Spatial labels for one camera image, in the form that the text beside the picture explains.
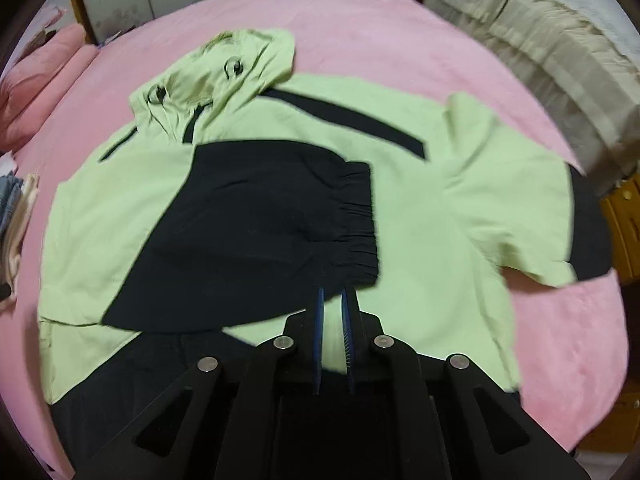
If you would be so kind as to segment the green and black hooded jacket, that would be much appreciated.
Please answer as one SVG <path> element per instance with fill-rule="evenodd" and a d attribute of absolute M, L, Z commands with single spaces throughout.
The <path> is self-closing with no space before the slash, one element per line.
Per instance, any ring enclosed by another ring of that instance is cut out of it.
<path fill-rule="evenodd" d="M 416 351 L 517 392 L 503 270 L 610 272 L 585 177 L 474 96 L 298 74 L 294 55 L 285 30 L 224 32 L 136 90 L 56 189 L 41 382 L 74 466 L 201 356 L 244 356 L 348 285 Z"/>

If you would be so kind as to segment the pink plush bed blanket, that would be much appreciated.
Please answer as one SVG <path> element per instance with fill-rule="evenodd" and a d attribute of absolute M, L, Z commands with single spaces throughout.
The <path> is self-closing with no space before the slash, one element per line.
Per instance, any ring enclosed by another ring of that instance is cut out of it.
<path fill-rule="evenodd" d="M 44 229 L 56 186 L 129 122 L 134 90 L 206 40 L 237 28 L 285 28 L 304 73 L 354 76 L 435 101 L 465 91 L 511 127 L 573 153 L 537 100 L 495 56 L 414 0 L 204 0 L 103 48 L 16 154 L 39 195 L 24 238 L 16 305 L 1 317 L 1 395 L 47 478 L 73 474 L 39 385 L 36 307 Z M 605 418 L 628 362 L 615 275 L 562 289 L 506 274 L 516 311 L 524 408 L 564 448 Z"/>

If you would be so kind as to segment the yellow wooden drawer cabinet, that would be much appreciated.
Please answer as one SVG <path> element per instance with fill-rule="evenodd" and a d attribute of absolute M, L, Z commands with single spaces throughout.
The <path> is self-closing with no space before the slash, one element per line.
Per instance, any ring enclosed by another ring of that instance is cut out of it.
<path fill-rule="evenodd" d="M 622 285 L 639 279 L 640 270 L 640 188 L 639 175 L 620 182 L 606 194 L 600 205 L 611 231 L 613 268 Z"/>

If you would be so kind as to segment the folded cream garment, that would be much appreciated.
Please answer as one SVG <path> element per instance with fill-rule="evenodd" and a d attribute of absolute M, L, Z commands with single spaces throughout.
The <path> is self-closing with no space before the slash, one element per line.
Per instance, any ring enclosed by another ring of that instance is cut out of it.
<path fill-rule="evenodd" d="M 6 232 L 1 234 L 1 311 L 15 304 L 21 247 L 39 191 L 39 178 L 35 174 L 28 174 L 23 180 L 22 196 Z"/>

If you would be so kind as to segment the folded blue jeans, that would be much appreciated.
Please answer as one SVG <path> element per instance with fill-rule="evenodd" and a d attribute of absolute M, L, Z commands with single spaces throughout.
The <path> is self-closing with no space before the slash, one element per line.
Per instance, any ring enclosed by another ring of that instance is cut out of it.
<path fill-rule="evenodd" d="M 18 201 L 22 196 L 24 180 L 14 174 L 0 177 L 0 234 L 6 232 Z"/>

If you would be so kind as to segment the folded pink quilt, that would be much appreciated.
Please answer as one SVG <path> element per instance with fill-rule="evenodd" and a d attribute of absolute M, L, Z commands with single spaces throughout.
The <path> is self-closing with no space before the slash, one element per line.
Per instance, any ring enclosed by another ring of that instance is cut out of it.
<path fill-rule="evenodd" d="M 81 24 L 60 29 L 1 81 L 1 151 L 18 151 L 43 126 L 98 54 Z"/>

